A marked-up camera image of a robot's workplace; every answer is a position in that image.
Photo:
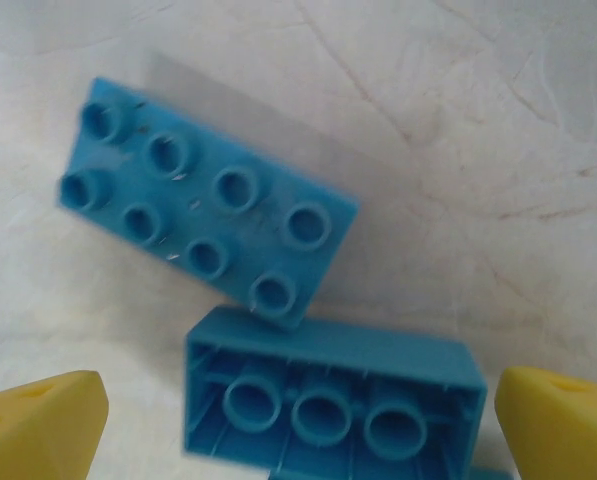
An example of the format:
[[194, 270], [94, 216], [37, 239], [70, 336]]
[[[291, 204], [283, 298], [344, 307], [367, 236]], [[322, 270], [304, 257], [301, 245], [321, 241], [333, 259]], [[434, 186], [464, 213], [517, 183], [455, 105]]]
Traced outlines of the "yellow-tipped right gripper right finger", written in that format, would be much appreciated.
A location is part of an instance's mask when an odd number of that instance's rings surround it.
[[510, 367], [495, 412], [521, 478], [597, 479], [597, 383]]

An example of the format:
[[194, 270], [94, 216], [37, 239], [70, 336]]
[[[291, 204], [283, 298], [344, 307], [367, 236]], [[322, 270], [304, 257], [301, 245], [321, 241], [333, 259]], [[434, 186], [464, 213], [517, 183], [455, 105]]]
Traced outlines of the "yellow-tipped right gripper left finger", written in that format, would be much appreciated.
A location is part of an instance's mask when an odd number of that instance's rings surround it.
[[92, 370], [0, 391], [0, 479], [85, 479], [108, 413]]

